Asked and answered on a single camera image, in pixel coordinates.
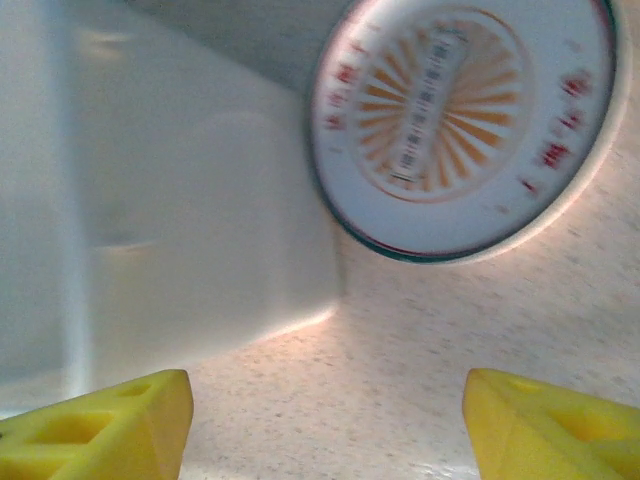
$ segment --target beige surface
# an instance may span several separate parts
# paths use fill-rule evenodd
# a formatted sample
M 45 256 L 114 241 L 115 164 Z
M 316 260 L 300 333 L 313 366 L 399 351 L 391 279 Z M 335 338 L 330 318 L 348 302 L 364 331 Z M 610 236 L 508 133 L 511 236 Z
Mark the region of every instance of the beige surface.
M 345 4 L 139 3 L 299 89 Z M 624 5 L 639 45 L 640 4 Z M 412 266 L 340 232 L 347 295 L 334 319 L 191 369 L 181 479 L 476 479 L 460 412 L 471 367 L 640 405 L 639 99 L 640 83 L 584 195 L 510 253 Z

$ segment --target orange sunburst design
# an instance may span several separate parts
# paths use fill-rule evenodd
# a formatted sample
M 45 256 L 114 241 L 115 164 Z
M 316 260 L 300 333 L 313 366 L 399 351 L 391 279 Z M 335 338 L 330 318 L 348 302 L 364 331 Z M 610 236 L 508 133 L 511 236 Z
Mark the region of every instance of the orange sunburst design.
M 439 148 L 444 148 L 447 156 L 451 159 L 453 167 L 455 168 L 458 176 L 461 178 L 468 178 L 469 169 L 464 164 L 464 160 L 462 159 L 462 157 L 458 155 L 458 152 L 454 150 L 453 145 L 451 144 L 451 140 L 449 136 L 445 134 L 444 129 L 440 133 L 440 135 L 441 141 L 436 144 L 436 150 Z
M 430 27 L 404 28 L 374 57 L 365 77 L 351 123 L 357 129 L 358 158 L 367 162 L 366 168 L 361 164 L 367 178 L 392 196 L 431 202 L 467 191 L 503 164 L 504 152 L 516 145 L 513 132 L 518 132 L 516 138 L 523 132 L 522 105 L 530 98 L 524 95 L 530 85 L 523 70 L 529 65 L 526 52 L 523 54 L 517 38 L 509 40 L 514 34 L 500 20 L 491 17 L 505 27 L 506 35 L 500 27 L 493 31 L 484 19 L 468 18 L 436 19 Z M 416 127 L 420 125 L 412 123 L 417 121 L 413 120 L 416 101 L 430 101 L 423 99 L 420 90 L 431 78 L 427 77 L 432 68 L 428 58 L 436 55 L 434 45 L 443 31 L 463 31 L 464 41 L 455 48 L 464 48 L 465 53 L 458 56 L 454 76 L 442 77 L 443 82 L 450 82 L 445 90 L 438 90 L 438 95 L 446 95 L 446 102 L 429 112 L 424 127 Z M 446 61 L 456 61 L 455 55 L 447 54 Z M 415 140 L 409 137 L 423 131 L 432 132 L 420 137 L 428 144 L 416 144 L 418 150 L 412 150 L 416 147 L 407 142 Z M 406 166 L 398 166 L 400 155 L 409 156 L 402 159 Z
M 489 95 L 480 95 L 476 92 L 465 92 L 466 95 L 458 94 L 451 96 L 451 104 L 459 105 L 460 107 L 470 107 L 471 105 L 506 105 L 514 104 L 520 100 L 520 95 L 516 92 L 504 92 Z
M 389 123 L 393 125 L 402 121 L 403 116 L 403 112 L 393 113 L 391 115 L 376 116 L 367 118 L 366 120 L 360 120 L 358 122 L 358 125 L 360 126 L 360 128 L 370 128 L 380 125 L 387 125 Z
M 376 87 L 374 85 L 368 85 L 366 92 L 373 97 L 384 98 L 386 100 L 394 100 L 400 103 L 404 103 L 406 101 L 405 97 L 390 92 L 389 90 L 385 90 L 384 88 Z
M 387 72 L 385 72 L 381 68 L 376 69 L 373 78 L 380 80 L 382 83 L 386 84 L 388 87 L 391 87 L 401 95 L 407 95 L 409 93 L 408 87 L 401 85 L 399 82 L 395 81 Z
M 360 110 L 363 112 L 398 111 L 404 110 L 405 106 L 398 103 L 371 103 L 362 102 Z

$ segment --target white plastic container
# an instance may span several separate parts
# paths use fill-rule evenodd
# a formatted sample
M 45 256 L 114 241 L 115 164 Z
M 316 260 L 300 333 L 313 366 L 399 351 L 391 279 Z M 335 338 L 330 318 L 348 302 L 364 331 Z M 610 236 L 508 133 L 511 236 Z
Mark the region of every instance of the white plastic container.
M 0 4 L 0 415 L 320 321 L 302 104 L 107 0 Z

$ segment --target speckled countertop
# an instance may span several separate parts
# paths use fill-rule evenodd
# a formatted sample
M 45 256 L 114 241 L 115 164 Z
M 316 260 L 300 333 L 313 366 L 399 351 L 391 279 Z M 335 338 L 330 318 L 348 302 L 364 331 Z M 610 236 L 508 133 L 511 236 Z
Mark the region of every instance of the speckled countertop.
M 346 4 L 130 3 L 298 90 Z M 640 4 L 623 4 L 640 45 Z M 479 478 L 460 409 L 472 367 L 640 405 L 639 99 L 637 83 L 579 201 L 498 258 L 407 265 L 337 229 L 346 296 L 333 319 L 190 370 L 181 479 Z

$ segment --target round lid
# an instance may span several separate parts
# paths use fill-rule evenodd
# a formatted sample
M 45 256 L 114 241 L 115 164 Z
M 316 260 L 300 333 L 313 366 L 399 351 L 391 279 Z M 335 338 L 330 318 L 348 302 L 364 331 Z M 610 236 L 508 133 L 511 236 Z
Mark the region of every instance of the round lid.
M 512 248 L 550 223 L 603 158 L 601 133 L 615 130 L 628 83 L 619 42 L 605 0 L 356 4 L 312 96 L 325 201 L 394 258 Z

